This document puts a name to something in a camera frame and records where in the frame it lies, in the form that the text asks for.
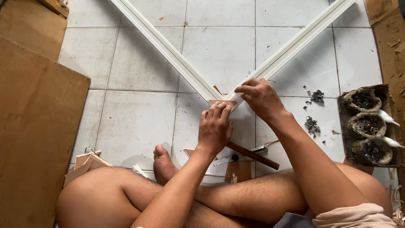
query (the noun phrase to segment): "hand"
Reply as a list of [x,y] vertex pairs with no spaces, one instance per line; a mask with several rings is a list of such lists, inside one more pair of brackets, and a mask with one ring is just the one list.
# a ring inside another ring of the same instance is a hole
[[241,97],[256,115],[267,124],[277,121],[281,116],[290,114],[285,109],[276,91],[265,79],[249,79],[236,88],[235,92],[243,92],[244,94]]
[[208,153],[212,159],[230,141],[233,130],[232,122],[228,122],[231,107],[225,106],[225,102],[217,101],[209,110],[203,111],[200,117],[196,151]]

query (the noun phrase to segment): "beige cloth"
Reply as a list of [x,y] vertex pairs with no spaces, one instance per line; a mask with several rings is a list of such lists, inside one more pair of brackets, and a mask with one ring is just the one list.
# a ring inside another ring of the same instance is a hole
[[383,212],[382,207],[368,203],[336,208],[319,214],[312,222],[317,228],[396,228],[392,219]]

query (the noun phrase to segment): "wooden dowel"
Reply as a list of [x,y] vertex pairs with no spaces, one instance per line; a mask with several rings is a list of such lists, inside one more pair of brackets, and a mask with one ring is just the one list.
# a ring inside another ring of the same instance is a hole
[[248,149],[246,149],[244,147],[241,147],[238,144],[235,144],[233,142],[229,142],[226,146],[233,149],[236,152],[239,152],[239,153],[241,153],[241,154],[243,154],[245,156],[248,156],[248,157],[260,162],[260,163],[263,163],[263,164],[265,164],[265,165],[267,165],[267,166],[269,166],[269,167],[271,167],[271,168],[273,168],[275,170],[278,170],[278,168],[280,167],[280,164],[278,164],[277,162],[271,161],[270,159],[268,159],[266,157],[255,154],[255,153],[251,152],[250,150],[248,150]]

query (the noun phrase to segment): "gray shorts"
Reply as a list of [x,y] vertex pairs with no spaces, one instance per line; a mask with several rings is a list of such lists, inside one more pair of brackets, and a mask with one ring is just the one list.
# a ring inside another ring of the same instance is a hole
[[316,228],[307,216],[285,213],[273,228]]

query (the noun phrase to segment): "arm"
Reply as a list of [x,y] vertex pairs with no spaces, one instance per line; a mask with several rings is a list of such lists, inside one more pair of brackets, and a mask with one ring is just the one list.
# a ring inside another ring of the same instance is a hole
[[229,142],[232,123],[228,122],[230,106],[213,104],[200,117],[198,145],[180,171],[135,220],[132,227],[183,227],[197,188],[208,166]]
[[291,162],[305,199],[315,213],[369,201],[301,128],[264,79],[250,79],[235,89],[274,131]]

